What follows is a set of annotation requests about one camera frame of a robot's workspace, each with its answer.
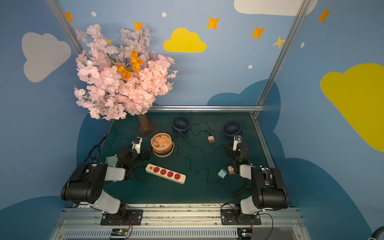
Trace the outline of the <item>beige red power strip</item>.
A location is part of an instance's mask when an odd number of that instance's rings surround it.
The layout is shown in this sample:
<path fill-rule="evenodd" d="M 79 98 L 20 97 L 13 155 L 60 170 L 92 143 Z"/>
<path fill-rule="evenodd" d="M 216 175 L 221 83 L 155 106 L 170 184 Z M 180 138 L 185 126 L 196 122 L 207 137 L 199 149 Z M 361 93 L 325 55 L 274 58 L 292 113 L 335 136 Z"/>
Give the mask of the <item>beige red power strip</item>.
<path fill-rule="evenodd" d="M 147 164 L 145 170 L 147 173 L 151 175 L 154 175 L 166 180 L 170 180 L 172 182 L 179 183 L 182 185 L 186 181 L 186 176 L 184 174 L 180 174 L 178 172 L 168 170 L 153 164 Z"/>

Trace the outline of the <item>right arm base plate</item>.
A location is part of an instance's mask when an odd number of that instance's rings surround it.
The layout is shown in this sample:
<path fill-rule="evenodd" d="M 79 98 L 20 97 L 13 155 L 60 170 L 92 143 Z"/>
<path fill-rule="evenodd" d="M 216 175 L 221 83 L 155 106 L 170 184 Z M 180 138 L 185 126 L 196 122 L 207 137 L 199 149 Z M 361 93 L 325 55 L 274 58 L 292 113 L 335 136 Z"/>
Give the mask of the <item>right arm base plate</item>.
<path fill-rule="evenodd" d="M 260 215 L 245 215 L 233 209 L 221 209 L 222 225 L 261 225 Z"/>

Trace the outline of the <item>mint green usb adapter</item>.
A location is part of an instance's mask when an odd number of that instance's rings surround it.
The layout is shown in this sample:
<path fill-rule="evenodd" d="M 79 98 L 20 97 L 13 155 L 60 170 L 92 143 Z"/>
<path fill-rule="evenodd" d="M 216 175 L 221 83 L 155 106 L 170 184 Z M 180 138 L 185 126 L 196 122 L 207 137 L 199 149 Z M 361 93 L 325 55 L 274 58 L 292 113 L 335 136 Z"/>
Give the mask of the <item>mint green usb adapter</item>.
<path fill-rule="evenodd" d="M 221 178 L 221 179 L 224 179 L 226 176 L 227 176 L 228 172 L 224 169 L 221 169 L 219 172 L 218 172 L 218 177 Z"/>

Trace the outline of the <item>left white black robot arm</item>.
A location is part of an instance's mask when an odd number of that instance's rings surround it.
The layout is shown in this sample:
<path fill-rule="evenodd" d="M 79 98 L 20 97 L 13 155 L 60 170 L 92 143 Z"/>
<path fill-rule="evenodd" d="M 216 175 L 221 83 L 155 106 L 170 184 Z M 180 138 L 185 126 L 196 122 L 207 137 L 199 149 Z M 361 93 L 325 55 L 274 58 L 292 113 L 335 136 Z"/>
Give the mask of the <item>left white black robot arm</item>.
<path fill-rule="evenodd" d="M 131 179 L 135 165 L 150 159 L 150 150 L 138 153 L 133 147 L 121 148 L 115 167 L 103 163 L 79 164 L 62 188 L 62 200 L 100 211 L 102 226 L 139 226 L 143 211 L 128 210 L 124 202 L 104 191 L 104 185 Z"/>

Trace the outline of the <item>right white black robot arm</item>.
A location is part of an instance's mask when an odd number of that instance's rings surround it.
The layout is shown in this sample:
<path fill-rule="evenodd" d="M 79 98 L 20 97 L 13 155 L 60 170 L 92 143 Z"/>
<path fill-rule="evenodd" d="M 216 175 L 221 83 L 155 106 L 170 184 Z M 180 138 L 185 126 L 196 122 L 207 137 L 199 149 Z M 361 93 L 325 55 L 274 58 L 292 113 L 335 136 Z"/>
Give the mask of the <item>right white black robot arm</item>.
<path fill-rule="evenodd" d="M 251 195 L 240 200 L 238 204 L 229 204 L 229 209 L 221 208 L 223 225 L 259 225 L 260 212 L 287 209 L 290 205 L 281 171 L 277 168 L 249 164 L 248 153 L 249 148 L 241 147 L 238 142 L 235 142 L 233 147 L 225 148 L 225 155 L 233 160 L 228 166 L 229 174 L 239 175 L 247 181 L 244 187 L 233 192 L 233 197 L 248 190 Z"/>

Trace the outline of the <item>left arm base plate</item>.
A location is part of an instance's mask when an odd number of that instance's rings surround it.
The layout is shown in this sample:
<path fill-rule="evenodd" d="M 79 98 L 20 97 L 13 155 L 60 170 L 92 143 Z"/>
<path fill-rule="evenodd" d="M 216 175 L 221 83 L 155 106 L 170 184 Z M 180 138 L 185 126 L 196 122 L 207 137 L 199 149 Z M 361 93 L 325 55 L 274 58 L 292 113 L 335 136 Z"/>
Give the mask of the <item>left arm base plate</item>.
<path fill-rule="evenodd" d="M 101 226 L 140 226 L 143 218 L 143 210 L 124 209 L 116 214 L 103 214 Z"/>

